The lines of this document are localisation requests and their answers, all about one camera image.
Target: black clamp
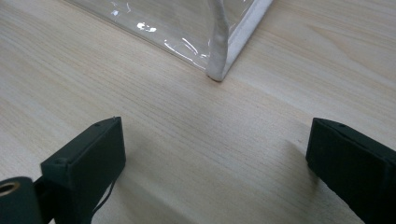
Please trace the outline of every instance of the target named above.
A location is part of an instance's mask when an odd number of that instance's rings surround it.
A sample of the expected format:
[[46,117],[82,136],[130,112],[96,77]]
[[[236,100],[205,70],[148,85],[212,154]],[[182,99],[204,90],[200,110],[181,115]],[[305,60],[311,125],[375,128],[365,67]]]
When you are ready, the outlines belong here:
[[93,124],[41,163],[35,183],[28,177],[0,182],[0,223],[91,223],[125,160],[121,118]]

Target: clear plastic bag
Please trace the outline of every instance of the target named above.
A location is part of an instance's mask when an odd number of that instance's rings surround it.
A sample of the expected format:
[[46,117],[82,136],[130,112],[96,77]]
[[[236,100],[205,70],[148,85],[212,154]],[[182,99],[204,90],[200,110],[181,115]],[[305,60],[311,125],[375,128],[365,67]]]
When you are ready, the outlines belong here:
[[222,81],[273,0],[66,0]]

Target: wooden table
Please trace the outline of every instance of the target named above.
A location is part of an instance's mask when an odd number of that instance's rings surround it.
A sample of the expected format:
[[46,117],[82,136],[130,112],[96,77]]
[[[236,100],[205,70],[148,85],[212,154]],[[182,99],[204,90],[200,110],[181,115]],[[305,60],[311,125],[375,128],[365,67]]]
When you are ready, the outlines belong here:
[[222,83],[63,0],[0,0],[0,179],[122,116],[93,223],[361,223],[304,159],[313,117],[396,148],[396,2],[275,0]]

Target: white plastic edge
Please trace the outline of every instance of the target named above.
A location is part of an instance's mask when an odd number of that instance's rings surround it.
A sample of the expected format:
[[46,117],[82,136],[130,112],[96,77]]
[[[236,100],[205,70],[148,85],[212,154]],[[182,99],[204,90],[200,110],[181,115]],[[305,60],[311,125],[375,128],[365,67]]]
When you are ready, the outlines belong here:
[[[215,48],[210,48],[210,55],[212,56],[213,52],[212,50],[220,50],[221,53],[223,53],[223,56],[225,56],[226,60],[224,64],[219,64],[223,63],[223,60],[213,60],[212,58],[209,59],[209,64],[206,69],[206,74],[213,78],[216,81],[222,81],[225,76],[227,75],[227,72],[230,70],[231,66],[233,65],[233,62],[235,61],[236,57],[239,55],[241,52],[242,48],[246,45],[248,42],[248,39],[250,36],[253,34],[254,30],[256,29],[257,25],[259,22],[262,20],[262,17],[264,16],[265,12],[267,11],[268,7],[271,5],[273,0],[256,0],[253,2],[253,4],[250,6],[250,8],[247,10],[247,13],[245,14],[244,18],[239,22],[239,24],[235,27],[235,30],[233,31],[232,36],[228,37],[228,31],[227,31],[227,43],[221,43],[220,46],[226,45],[227,52],[224,54],[224,48],[220,49],[219,46]],[[220,34],[216,34],[214,31],[213,37],[216,38],[216,36]],[[209,66],[212,63],[216,63],[215,66],[217,66],[217,69],[208,69],[211,66]]]

